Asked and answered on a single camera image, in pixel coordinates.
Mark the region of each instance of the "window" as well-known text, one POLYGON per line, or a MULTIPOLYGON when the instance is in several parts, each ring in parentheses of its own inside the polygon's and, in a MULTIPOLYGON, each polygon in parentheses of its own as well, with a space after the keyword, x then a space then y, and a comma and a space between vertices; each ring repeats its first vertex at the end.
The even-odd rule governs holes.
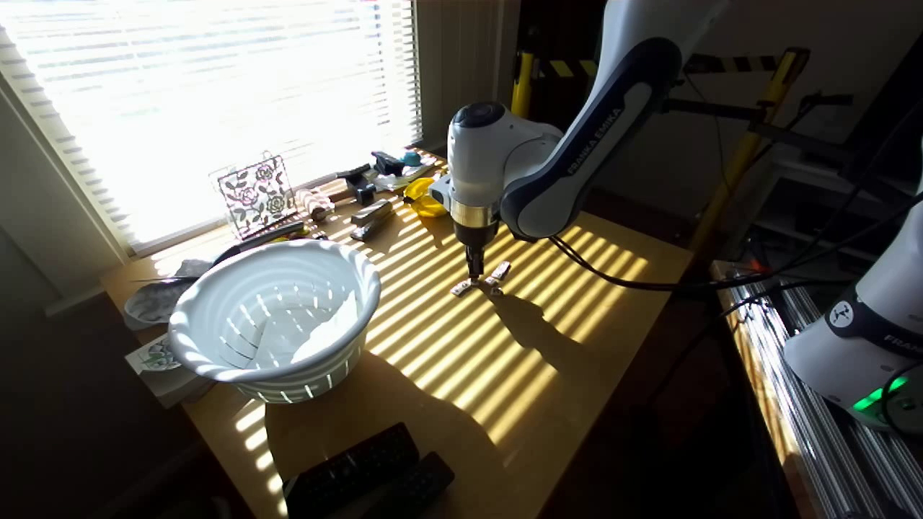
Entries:
POLYGON ((226 222, 217 173, 292 185, 422 139, 412 0, 6 0, 0 68, 110 230, 226 222))

